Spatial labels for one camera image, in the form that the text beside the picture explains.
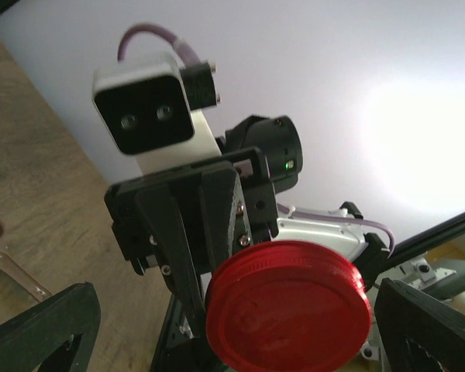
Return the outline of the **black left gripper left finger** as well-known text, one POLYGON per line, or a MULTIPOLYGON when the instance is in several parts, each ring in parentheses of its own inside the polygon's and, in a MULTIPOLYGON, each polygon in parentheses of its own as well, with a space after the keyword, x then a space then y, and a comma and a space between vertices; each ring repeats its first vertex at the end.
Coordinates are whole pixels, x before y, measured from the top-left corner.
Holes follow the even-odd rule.
POLYGON ((86 371, 100 323, 94 285, 73 284, 0 325, 0 371, 86 371))

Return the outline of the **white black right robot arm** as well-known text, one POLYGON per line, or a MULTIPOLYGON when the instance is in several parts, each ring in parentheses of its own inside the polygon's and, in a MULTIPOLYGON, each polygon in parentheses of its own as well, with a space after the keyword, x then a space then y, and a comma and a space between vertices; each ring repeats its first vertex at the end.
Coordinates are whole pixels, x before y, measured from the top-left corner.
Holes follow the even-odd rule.
POLYGON ((394 249, 352 203, 300 211, 277 196, 296 186, 301 141, 287 116, 252 115, 214 137, 200 112, 177 119, 122 113, 103 119, 117 148, 143 155, 140 177, 111 185, 105 204, 137 274, 159 267, 197 337, 205 334, 202 277, 233 254, 271 240, 312 241, 352 262, 365 289, 394 249))

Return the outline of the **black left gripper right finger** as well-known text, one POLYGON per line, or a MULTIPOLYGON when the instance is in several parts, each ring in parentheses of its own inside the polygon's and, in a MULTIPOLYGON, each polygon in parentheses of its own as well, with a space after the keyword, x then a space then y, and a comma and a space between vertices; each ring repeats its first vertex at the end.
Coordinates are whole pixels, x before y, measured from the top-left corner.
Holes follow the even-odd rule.
POLYGON ((465 371, 465 315, 402 281, 384 279, 374 306, 392 371, 465 371))

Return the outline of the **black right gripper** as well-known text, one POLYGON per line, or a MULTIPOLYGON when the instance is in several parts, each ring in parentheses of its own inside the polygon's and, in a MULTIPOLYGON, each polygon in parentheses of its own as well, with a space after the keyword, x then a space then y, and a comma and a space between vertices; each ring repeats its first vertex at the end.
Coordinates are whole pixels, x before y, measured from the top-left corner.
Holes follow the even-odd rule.
POLYGON ((255 146, 120 181, 104 202, 124 259, 138 275, 160 268, 196 336, 205 334, 200 277, 279 234, 267 156, 255 146))

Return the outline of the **red jar lid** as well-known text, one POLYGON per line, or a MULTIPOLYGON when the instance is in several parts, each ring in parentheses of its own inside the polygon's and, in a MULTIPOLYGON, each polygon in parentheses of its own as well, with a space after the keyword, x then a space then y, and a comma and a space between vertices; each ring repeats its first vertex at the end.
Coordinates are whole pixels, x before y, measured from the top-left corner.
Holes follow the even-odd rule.
POLYGON ((334 371, 369 336, 363 278, 343 255, 297 240, 231 256, 206 292, 206 336, 238 371, 334 371))

